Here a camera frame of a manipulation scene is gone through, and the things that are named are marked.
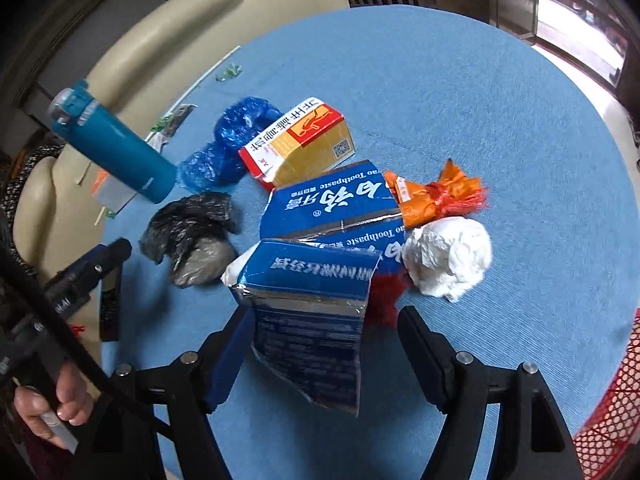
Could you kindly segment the person left hand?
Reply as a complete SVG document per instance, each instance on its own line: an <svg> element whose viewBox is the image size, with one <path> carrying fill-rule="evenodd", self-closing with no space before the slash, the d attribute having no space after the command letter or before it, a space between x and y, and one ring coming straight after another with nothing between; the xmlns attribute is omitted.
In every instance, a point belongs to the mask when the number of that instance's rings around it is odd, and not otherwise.
<svg viewBox="0 0 640 480"><path fill-rule="evenodd" d="M93 396L79 368L70 361L58 372L50 403L35 388L18 386L14 393L14 408L28 429L40 439L57 448L76 451L77 440L65 426L81 426L88 422L93 411Z"/></svg>

